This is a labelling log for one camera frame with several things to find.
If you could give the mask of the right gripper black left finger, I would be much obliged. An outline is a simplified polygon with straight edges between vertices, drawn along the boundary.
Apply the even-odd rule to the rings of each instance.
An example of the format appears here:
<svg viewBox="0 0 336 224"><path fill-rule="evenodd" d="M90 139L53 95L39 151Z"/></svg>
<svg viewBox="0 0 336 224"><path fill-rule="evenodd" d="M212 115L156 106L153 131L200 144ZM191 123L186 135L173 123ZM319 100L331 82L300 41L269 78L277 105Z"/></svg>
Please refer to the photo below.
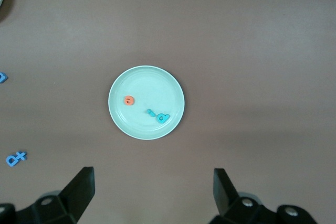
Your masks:
<svg viewBox="0 0 336 224"><path fill-rule="evenodd" d="M84 167L59 194L18 211L16 223L77 223L94 195L94 168Z"/></svg>

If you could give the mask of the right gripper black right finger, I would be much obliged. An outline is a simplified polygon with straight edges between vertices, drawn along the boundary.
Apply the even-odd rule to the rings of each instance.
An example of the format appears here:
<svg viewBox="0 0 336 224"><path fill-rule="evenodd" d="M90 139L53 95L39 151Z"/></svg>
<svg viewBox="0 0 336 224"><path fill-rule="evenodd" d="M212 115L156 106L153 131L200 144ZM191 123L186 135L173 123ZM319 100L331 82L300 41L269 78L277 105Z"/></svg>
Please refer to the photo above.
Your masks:
<svg viewBox="0 0 336 224"><path fill-rule="evenodd" d="M223 168L214 169L213 196L218 215L210 223L275 223L276 214L249 196L240 196Z"/></svg>

